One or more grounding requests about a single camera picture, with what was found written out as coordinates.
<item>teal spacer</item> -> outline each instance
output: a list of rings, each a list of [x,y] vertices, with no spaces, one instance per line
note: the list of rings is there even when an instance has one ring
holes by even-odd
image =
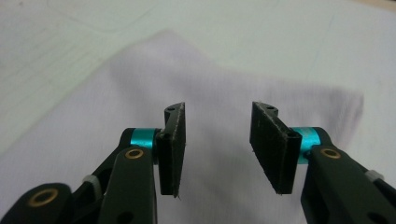
[[[304,155],[312,149],[312,146],[320,145],[319,135],[317,131],[311,127],[297,127],[292,129],[303,137],[303,140],[301,141],[300,157],[298,158],[298,163],[308,164],[308,159]]]
[[[134,129],[131,145],[138,145],[152,150],[154,145],[155,129]]]

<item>white cloth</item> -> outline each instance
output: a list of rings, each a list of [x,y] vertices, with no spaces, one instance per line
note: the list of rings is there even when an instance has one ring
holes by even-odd
[[[162,128],[163,110],[186,102],[180,200],[157,194],[159,223],[304,223],[306,166],[293,194],[275,194],[248,141],[252,101],[276,106],[290,127],[324,128],[340,148],[362,111],[360,94],[220,68],[163,32],[103,64],[2,155],[0,216],[40,184],[75,190],[125,128]]]

